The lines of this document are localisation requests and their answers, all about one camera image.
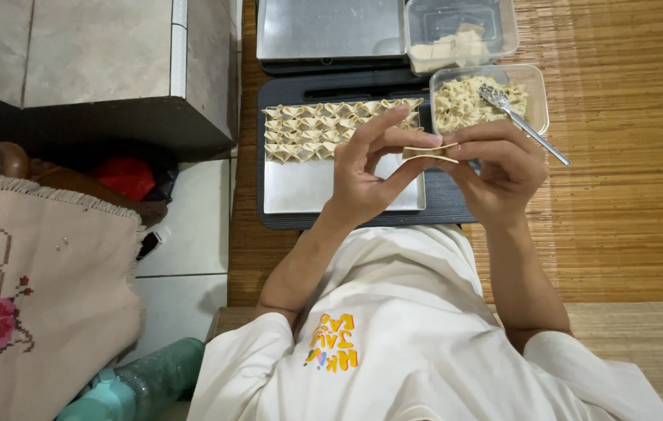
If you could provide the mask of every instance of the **fork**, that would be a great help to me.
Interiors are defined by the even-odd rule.
[[[566,158],[565,155],[561,154],[559,150],[555,149],[550,144],[550,142],[547,142],[545,138],[543,138],[539,133],[532,129],[531,126],[529,126],[529,124],[527,124],[520,115],[511,111],[511,109],[508,107],[508,98],[506,97],[505,92],[499,91],[492,86],[483,84],[479,89],[477,89],[477,93],[495,108],[505,111],[514,123],[518,124],[522,129],[526,130],[526,132],[529,133],[532,138],[536,139],[542,146],[545,147],[545,149],[549,150],[552,155],[561,161],[561,163],[565,164],[566,166],[570,165],[570,159]]]

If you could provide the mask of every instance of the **clear plastic container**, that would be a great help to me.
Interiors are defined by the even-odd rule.
[[[505,64],[444,69],[432,75],[430,77],[430,115],[432,116],[434,133],[442,134],[439,133],[436,125],[436,91],[444,82],[455,79],[461,80],[464,76],[492,76],[498,83],[506,84],[512,81],[518,85],[525,85],[529,94],[525,120],[540,135],[547,131],[550,126],[550,115],[547,110],[547,94],[542,72],[530,64]]]
[[[493,64],[518,48],[513,0],[410,0],[404,28],[417,76]]]

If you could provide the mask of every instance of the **shirt sleeve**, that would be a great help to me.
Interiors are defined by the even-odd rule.
[[[293,346],[287,319],[274,312],[217,336],[206,344],[187,421],[232,421],[255,410],[257,392]]]
[[[524,347],[524,358],[568,386],[588,404],[623,420],[663,420],[663,401],[632,363],[607,361],[576,338],[541,332]]]

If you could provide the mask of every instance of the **fingernail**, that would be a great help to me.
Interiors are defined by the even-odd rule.
[[[441,143],[443,142],[443,136],[439,135],[429,135],[427,139],[435,143],[437,146],[440,146]]]
[[[456,168],[457,165],[455,163],[451,163],[449,161],[440,161],[438,163],[438,168],[442,169],[443,171],[450,172],[454,168]]]

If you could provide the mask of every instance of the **plastic bottle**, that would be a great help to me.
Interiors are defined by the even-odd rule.
[[[67,405],[58,421],[154,421],[196,385],[205,344],[184,338],[126,366],[104,368],[93,388]]]

